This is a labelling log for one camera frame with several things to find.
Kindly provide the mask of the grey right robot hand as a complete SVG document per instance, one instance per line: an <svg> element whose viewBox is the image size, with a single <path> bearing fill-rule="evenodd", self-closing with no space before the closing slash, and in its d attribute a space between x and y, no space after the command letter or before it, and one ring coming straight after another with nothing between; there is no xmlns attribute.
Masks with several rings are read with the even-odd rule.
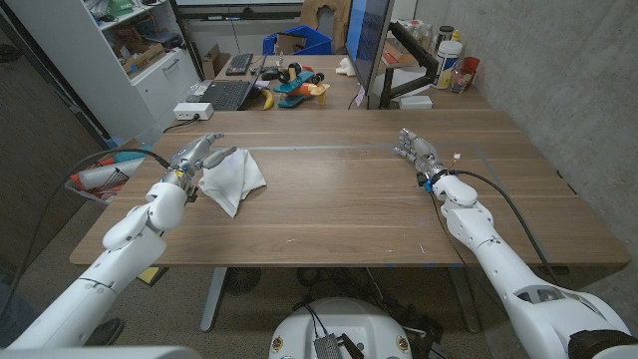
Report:
<svg viewBox="0 0 638 359"><path fill-rule="evenodd" d="M400 145L395 152L411 162L418 174L419 185L435 184L449 174L435 147L407 128L400 130Z"/></svg>

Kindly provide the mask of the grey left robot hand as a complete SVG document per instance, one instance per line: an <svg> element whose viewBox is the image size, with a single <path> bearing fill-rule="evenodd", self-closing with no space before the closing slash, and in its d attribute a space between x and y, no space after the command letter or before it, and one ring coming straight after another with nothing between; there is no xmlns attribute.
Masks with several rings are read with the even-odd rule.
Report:
<svg viewBox="0 0 638 359"><path fill-rule="evenodd" d="M213 152L212 144L223 137L224 133L209 133L188 143L172 156L161 181L177 185L191 194L193 178L201 169L215 168L237 150L237 147L229 147Z"/></svg>

